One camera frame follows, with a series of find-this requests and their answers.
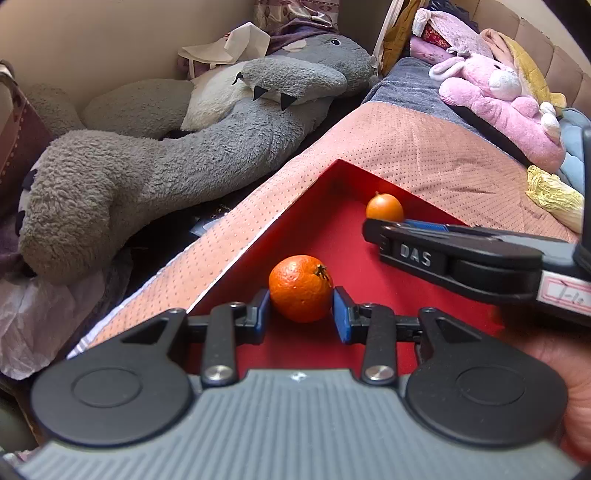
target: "plush claw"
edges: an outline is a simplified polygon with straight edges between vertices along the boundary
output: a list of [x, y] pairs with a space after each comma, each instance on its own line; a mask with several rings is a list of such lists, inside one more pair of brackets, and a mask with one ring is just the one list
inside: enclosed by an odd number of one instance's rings
[[33, 186], [33, 182], [35, 181], [35, 175], [37, 175], [37, 169], [34, 168], [27, 173], [25, 179], [22, 181], [22, 188], [28, 192], [31, 191], [31, 186]]
[[255, 87], [253, 88], [255, 94], [253, 96], [253, 100], [256, 100], [257, 98], [259, 98], [261, 95], [264, 95], [265, 93], [267, 93], [269, 90], [267, 90], [266, 88], [263, 87], [259, 87], [258, 85], [255, 85]]
[[287, 95], [286, 93], [282, 93], [281, 97], [280, 97], [281, 110], [282, 111], [285, 110], [287, 107], [289, 107], [296, 100], [297, 100], [297, 97]]
[[545, 113], [549, 113], [552, 116], [556, 116], [556, 110], [550, 102], [542, 102], [540, 104], [540, 113], [542, 115], [544, 115]]
[[244, 75], [242, 74], [242, 72], [238, 72], [238, 75], [236, 75], [236, 78], [232, 82], [232, 85], [234, 85], [239, 79], [241, 79], [243, 77], [244, 77]]
[[544, 128], [544, 132], [554, 143], [558, 144], [560, 142], [560, 124], [556, 117], [550, 113], [545, 113], [542, 115], [540, 123]]
[[25, 219], [25, 211], [21, 210], [20, 212], [17, 213], [17, 219], [14, 222], [14, 233], [17, 236], [21, 236], [22, 222], [24, 219]]

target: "pink dotted mat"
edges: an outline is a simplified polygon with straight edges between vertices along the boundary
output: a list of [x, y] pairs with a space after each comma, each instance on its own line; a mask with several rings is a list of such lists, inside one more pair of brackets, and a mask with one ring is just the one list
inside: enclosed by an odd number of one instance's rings
[[368, 102], [290, 160], [163, 268], [113, 316], [92, 345], [163, 310], [193, 308], [337, 158], [408, 190], [468, 225], [576, 240], [574, 233], [526, 197], [525, 168], [492, 144], [430, 115]]

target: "white label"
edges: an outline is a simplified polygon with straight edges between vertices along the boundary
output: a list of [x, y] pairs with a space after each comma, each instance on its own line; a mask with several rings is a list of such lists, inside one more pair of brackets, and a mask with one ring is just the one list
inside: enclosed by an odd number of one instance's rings
[[591, 283], [544, 270], [538, 301], [591, 316]]

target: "black gripper mount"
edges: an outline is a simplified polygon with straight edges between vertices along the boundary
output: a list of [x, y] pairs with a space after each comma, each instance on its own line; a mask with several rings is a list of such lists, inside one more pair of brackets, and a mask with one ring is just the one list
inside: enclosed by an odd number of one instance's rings
[[220, 305], [207, 316], [162, 312], [46, 369], [31, 392], [33, 412], [49, 437], [75, 445], [123, 446], [154, 437], [196, 396], [180, 366], [186, 346], [205, 344], [202, 387], [235, 382], [235, 345], [262, 342], [268, 302], [268, 290], [261, 290], [249, 304]]
[[[562, 378], [546, 364], [445, 314], [424, 308], [398, 316], [355, 304], [341, 287], [351, 343], [365, 343], [361, 381], [398, 387], [409, 411], [430, 430], [486, 448], [551, 438], [567, 404]], [[400, 382], [396, 342], [414, 342], [418, 367]]]

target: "orange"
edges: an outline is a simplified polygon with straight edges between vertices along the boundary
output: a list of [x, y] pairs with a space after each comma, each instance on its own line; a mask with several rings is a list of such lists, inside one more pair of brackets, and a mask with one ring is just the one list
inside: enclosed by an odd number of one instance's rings
[[279, 262], [269, 275], [274, 307], [294, 322], [315, 322], [332, 306], [332, 278], [320, 260], [295, 255]]
[[369, 201], [365, 209], [365, 216], [388, 222], [402, 222], [404, 221], [404, 210], [394, 195], [376, 192], [375, 197]]

